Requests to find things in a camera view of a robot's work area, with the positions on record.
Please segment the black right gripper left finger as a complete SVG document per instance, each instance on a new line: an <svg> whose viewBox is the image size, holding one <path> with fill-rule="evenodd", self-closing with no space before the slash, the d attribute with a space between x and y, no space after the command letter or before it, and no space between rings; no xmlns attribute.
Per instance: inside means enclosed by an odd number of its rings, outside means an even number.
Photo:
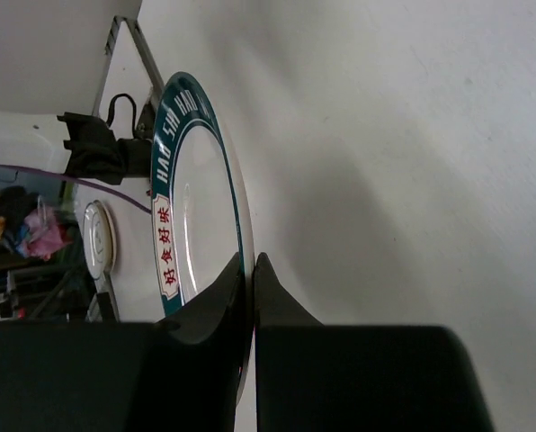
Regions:
<svg viewBox="0 0 536 432"><path fill-rule="evenodd" d="M0 431L230 431L242 272L156 323L0 322Z"/></svg>

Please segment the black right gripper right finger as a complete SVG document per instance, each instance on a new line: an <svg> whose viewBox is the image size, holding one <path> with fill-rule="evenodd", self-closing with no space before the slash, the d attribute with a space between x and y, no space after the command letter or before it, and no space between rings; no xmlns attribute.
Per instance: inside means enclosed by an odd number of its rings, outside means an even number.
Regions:
<svg viewBox="0 0 536 432"><path fill-rule="evenodd" d="M490 431L469 354L448 328L325 325L256 261L261 431Z"/></svg>

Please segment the white plate green rim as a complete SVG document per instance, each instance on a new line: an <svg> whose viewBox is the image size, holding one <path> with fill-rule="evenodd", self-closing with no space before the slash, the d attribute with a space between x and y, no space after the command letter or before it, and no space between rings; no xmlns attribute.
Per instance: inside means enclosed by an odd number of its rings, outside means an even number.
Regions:
<svg viewBox="0 0 536 432"><path fill-rule="evenodd" d="M170 77L157 107L150 180L165 315L208 288L230 259L251 299L255 248L242 171L227 128L187 72Z"/></svg>

